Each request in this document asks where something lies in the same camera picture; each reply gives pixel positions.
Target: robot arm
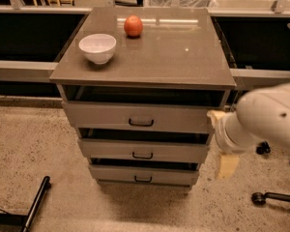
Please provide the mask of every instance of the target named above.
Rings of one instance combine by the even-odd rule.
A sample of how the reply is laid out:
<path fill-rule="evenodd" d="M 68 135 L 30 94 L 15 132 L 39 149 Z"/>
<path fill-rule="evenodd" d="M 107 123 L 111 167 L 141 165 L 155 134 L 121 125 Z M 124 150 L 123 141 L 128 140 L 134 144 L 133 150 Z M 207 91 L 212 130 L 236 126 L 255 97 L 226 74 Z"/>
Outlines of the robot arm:
<path fill-rule="evenodd" d="M 237 109 L 214 122 L 216 140 L 225 154 L 236 155 L 268 141 L 290 151 L 290 83 L 256 89 L 240 98 Z"/>

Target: orange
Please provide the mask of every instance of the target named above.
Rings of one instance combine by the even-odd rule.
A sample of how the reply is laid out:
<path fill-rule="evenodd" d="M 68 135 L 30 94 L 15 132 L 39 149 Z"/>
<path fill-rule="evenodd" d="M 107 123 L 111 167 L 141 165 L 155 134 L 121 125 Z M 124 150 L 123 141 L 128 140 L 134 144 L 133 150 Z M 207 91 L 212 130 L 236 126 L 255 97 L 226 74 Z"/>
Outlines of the orange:
<path fill-rule="evenodd" d="M 137 37 L 143 31 L 143 22 L 137 15 L 130 15 L 125 21 L 124 29 L 130 37 Z"/>

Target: bowl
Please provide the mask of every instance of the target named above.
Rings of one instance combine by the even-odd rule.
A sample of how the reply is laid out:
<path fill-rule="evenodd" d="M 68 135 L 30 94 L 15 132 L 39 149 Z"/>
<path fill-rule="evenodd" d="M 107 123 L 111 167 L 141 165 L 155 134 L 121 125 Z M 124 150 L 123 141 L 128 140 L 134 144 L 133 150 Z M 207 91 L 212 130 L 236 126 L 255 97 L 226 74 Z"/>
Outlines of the bowl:
<path fill-rule="evenodd" d="M 94 34 L 83 38 L 78 46 L 89 61 L 102 65 L 114 55 L 116 39 L 106 34 Z"/>

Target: drawer handle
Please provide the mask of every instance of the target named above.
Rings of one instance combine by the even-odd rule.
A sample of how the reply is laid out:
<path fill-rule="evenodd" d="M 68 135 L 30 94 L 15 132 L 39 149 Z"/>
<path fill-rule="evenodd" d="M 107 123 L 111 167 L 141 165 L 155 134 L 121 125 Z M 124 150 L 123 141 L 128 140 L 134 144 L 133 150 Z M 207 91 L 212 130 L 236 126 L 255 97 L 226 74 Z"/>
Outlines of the drawer handle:
<path fill-rule="evenodd" d="M 134 159 L 146 159 L 146 160 L 150 160 L 153 158 L 154 154 L 151 153 L 151 155 L 149 157 L 139 157 L 138 155 L 135 154 L 135 152 L 132 152 L 132 156 Z"/>
<path fill-rule="evenodd" d="M 148 178 L 148 180 L 146 180 L 145 178 L 138 179 L 137 176 L 134 175 L 134 180 L 136 182 L 140 182 L 140 183 L 151 183 L 153 180 L 153 177 L 150 177 L 150 178 Z"/>
<path fill-rule="evenodd" d="M 151 127 L 154 124 L 154 120 L 151 120 L 149 123 L 140 123 L 134 122 L 132 119 L 129 119 L 129 125 L 133 127 Z"/>

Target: gray tabletop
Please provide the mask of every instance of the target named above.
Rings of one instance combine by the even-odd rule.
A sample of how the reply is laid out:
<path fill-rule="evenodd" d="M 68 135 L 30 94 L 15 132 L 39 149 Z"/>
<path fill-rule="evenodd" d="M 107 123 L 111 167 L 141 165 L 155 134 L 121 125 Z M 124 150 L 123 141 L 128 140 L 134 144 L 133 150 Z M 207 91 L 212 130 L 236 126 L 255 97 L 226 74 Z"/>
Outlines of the gray tabletop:
<path fill-rule="evenodd" d="M 139 38 L 129 38 L 125 19 L 138 15 Z M 105 65 L 82 55 L 84 37 L 106 33 L 117 40 Z M 96 7 L 77 32 L 50 80 L 58 84 L 231 88 L 234 79 L 207 10 Z"/>

